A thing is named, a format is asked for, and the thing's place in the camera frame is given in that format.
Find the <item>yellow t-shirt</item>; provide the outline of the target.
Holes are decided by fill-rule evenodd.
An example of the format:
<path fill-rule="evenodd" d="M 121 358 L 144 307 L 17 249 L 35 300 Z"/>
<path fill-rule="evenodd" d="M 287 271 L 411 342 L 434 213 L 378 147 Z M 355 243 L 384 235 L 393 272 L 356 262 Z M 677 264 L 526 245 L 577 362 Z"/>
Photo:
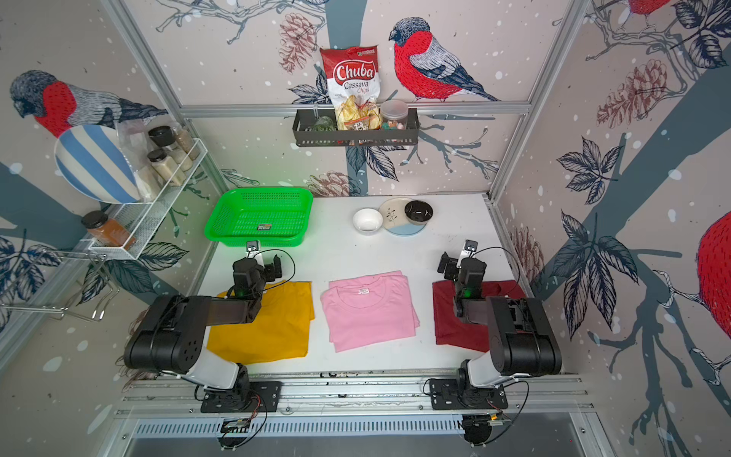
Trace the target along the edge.
<path fill-rule="evenodd" d="M 253 322 L 212 327 L 207 349 L 245 366 L 305 357 L 314 319 L 310 282 L 290 282 L 265 294 Z"/>

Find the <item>green plastic basket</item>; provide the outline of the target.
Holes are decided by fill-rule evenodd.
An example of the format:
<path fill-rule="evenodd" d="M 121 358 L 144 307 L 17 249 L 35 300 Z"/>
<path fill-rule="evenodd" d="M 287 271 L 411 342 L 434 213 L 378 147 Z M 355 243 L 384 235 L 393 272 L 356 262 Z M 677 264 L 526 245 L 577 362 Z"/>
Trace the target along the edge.
<path fill-rule="evenodd" d="M 313 200 L 302 188 L 230 190 L 213 209 L 205 236 L 230 248 L 253 241 L 267 248 L 297 247 L 308 231 Z"/>

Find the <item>pink t-shirt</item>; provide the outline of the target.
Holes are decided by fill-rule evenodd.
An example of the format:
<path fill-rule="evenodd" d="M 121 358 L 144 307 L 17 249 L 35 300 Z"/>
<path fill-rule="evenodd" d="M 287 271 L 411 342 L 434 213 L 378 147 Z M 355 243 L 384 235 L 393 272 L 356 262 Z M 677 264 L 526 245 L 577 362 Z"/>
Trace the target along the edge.
<path fill-rule="evenodd" d="M 411 338 L 420 327 L 401 272 L 332 281 L 320 300 L 336 352 Z"/>

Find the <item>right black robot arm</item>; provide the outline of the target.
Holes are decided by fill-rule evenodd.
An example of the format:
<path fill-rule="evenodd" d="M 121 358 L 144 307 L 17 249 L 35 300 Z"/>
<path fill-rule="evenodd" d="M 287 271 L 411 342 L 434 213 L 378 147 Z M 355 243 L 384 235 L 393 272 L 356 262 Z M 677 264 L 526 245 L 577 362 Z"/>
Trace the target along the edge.
<path fill-rule="evenodd" d="M 487 264 L 464 251 L 459 258 L 443 253 L 433 285 L 435 334 L 454 346 L 457 339 L 480 342 L 483 355 L 458 369 L 460 390 L 490 390 L 510 379 L 557 374 L 563 358 L 543 303 L 535 298 L 488 296 Z"/>

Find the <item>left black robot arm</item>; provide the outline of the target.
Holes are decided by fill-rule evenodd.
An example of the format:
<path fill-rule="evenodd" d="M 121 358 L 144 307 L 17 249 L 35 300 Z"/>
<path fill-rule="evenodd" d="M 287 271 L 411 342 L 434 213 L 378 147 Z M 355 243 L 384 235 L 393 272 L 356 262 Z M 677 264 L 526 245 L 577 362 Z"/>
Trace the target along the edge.
<path fill-rule="evenodd" d="M 233 263 L 232 277 L 233 285 L 222 298 L 157 297 L 127 342 L 125 367 L 177 376 L 208 390 L 247 390 L 247 368 L 211 352 L 207 331 L 253 323 L 267 285 L 283 277 L 281 258 L 275 255 L 268 264 L 262 264 L 255 254 L 249 254 Z"/>

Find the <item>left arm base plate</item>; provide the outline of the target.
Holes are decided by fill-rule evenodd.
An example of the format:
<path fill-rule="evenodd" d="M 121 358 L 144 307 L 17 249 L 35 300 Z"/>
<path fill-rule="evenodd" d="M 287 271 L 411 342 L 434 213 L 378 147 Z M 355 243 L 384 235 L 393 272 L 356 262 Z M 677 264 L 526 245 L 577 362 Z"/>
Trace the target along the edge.
<path fill-rule="evenodd" d="M 282 382 L 266 381 L 252 382 L 247 390 L 206 390 L 201 413 L 272 413 L 278 409 L 282 388 Z"/>

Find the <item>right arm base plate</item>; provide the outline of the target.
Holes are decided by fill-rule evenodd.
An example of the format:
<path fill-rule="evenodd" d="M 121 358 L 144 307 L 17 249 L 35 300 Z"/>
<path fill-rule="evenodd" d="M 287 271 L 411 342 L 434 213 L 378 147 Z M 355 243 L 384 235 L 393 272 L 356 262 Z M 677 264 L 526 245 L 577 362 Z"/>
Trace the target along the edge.
<path fill-rule="evenodd" d="M 508 408 L 503 388 L 461 387 L 456 379 L 430 378 L 424 384 L 424 394 L 434 411 L 502 411 Z"/>

